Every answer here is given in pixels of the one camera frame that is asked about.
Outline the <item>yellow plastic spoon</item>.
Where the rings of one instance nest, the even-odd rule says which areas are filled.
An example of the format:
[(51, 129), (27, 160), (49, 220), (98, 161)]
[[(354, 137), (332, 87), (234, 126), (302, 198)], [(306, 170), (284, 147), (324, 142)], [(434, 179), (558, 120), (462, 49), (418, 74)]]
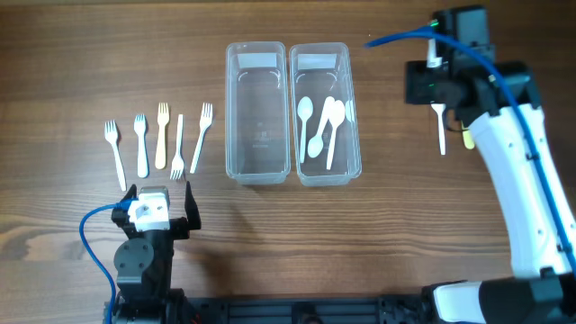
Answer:
[(464, 126), (463, 123), (461, 123), (461, 131), (465, 148), (469, 150), (474, 149), (475, 143), (473, 141), (472, 134), (470, 133), (469, 129)]

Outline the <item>white plastic spoon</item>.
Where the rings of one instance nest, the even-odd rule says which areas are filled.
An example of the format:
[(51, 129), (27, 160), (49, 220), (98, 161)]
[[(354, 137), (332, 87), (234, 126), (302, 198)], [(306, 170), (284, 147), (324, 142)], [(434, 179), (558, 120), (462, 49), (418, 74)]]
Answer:
[(307, 121), (313, 114), (313, 103), (308, 96), (304, 96), (298, 103), (297, 115), (301, 119), (301, 136), (300, 136), (300, 149), (299, 160), (302, 164), (305, 160), (306, 152), (306, 130)]
[(316, 158), (320, 152), (323, 150), (323, 131), (325, 130), (326, 124), (329, 119), (330, 111), (335, 99), (332, 96), (328, 96), (323, 104), (321, 116), (319, 119), (319, 126), (316, 134), (310, 139), (307, 152), (310, 158)]
[(442, 103), (432, 103), (431, 108), (437, 116), (437, 130), (438, 130), (438, 145), (439, 151), (442, 156), (446, 154), (446, 135), (444, 125), (444, 112), (446, 106)]
[(344, 103), (340, 100), (336, 100), (332, 105), (330, 115), (328, 117), (328, 121), (331, 125), (332, 132), (330, 136), (330, 142), (328, 145), (328, 156), (326, 164), (327, 170), (330, 170), (332, 167), (338, 127), (343, 123), (345, 117), (346, 117), (346, 108)]

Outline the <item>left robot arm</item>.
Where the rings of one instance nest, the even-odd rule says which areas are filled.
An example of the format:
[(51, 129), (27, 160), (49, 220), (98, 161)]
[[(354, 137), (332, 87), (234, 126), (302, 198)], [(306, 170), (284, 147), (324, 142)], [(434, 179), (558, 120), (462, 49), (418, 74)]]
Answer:
[(127, 240), (114, 255), (119, 291), (104, 311), (104, 323), (193, 323), (202, 321), (182, 289), (171, 287), (174, 242), (190, 238), (202, 221), (189, 184), (184, 191), (185, 216), (169, 217), (164, 186), (133, 185), (112, 209), (111, 220)]

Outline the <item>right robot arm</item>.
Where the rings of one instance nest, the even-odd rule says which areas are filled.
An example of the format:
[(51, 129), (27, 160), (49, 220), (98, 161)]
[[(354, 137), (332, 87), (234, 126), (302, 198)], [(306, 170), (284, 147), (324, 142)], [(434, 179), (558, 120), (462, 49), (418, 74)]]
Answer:
[(406, 100), (453, 111), (471, 133), (511, 250), (510, 278), (429, 286), (428, 316), (440, 323), (574, 322), (575, 219), (531, 69), (496, 61), (480, 5), (435, 12), (410, 36), (427, 40), (428, 54), (406, 65)]

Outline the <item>white fork tines down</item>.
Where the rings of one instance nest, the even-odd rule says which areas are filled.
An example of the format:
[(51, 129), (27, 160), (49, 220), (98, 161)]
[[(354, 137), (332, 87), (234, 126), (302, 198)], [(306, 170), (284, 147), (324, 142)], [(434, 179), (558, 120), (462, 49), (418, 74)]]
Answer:
[(171, 163), (171, 180), (179, 180), (185, 170), (185, 162), (182, 157), (182, 144), (184, 135), (184, 116), (182, 114), (178, 115), (177, 125), (176, 125), (176, 143), (175, 143), (175, 156)]

